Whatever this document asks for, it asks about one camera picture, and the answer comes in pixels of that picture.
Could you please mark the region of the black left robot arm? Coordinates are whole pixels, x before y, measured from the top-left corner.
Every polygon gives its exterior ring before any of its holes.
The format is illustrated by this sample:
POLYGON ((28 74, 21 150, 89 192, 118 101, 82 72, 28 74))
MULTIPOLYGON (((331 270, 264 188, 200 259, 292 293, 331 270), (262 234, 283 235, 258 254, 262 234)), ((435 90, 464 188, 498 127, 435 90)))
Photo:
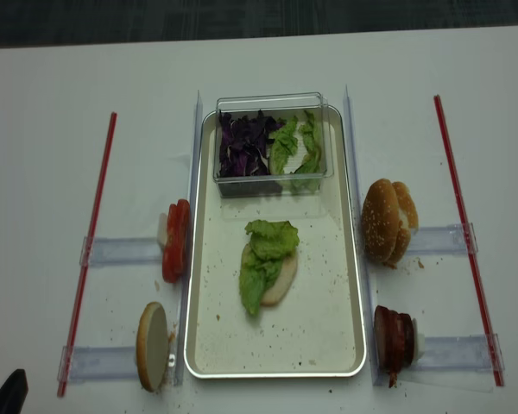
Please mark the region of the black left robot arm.
POLYGON ((24 369, 16 369, 0 388, 0 413, 19 414, 28 394, 24 369))

